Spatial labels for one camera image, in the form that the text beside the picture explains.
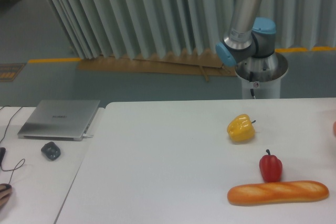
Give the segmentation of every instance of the blue joint cap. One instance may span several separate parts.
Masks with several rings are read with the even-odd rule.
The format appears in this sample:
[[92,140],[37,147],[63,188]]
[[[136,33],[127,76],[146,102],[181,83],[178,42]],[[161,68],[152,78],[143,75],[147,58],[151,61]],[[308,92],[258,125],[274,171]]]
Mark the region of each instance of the blue joint cap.
[[256,18],[252,30],[260,34],[275,34],[277,32],[275,23],[268,18],[262,17]]
[[229,50],[227,50],[222,42],[216,44],[216,52],[224,65],[228,67],[237,65],[235,58],[233,58],[232,54]]

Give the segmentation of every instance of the bell pepper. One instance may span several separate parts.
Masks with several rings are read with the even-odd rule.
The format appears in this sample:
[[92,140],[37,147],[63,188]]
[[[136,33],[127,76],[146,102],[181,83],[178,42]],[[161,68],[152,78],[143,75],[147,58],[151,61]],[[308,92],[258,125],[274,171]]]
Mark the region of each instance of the bell pepper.
[[282,162],[266,150],[268,155],[261,158],[259,168],[265,182],[278,182],[282,173]]
[[252,138],[255,134],[253,123],[247,114],[242,114],[233,119],[227,127],[227,133],[233,141],[241,142]]

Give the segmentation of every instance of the toy food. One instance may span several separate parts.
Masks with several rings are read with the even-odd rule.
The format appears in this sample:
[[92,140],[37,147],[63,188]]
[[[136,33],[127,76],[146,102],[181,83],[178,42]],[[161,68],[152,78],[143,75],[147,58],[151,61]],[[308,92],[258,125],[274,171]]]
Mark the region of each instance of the toy food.
[[282,173],[282,162],[275,156],[271,155],[269,150],[266,150],[268,155],[261,158],[259,168],[265,182],[278,182]]
[[237,116],[227,127],[227,133],[233,141],[241,142],[249,140],[255,134],[253,123],[247,114]]
[[329,190],[324,184],[310,180],[241,185],[227,193],[230,204],[236,206],[311,202],[328,196]]

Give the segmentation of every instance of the yellow bell pepper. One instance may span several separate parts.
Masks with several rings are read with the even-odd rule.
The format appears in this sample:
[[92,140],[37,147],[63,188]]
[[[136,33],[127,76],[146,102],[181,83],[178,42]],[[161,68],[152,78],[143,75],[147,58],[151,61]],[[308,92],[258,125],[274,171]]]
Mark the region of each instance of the yellow bell pepper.
[[242,114],[233,119],[227,127],[227,133],[233,141],[240,142],[252,138],[255,134],[253,123],[247,114]]

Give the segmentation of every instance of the black computer mouse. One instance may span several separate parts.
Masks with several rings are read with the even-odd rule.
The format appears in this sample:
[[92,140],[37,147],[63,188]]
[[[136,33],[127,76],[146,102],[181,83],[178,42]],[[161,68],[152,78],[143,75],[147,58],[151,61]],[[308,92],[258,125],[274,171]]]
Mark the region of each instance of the black computer mouse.
[[46,155],[50,160],[55,160],[61,155],[61,150],[54,142],[49,142],[45,144],[41,151]]

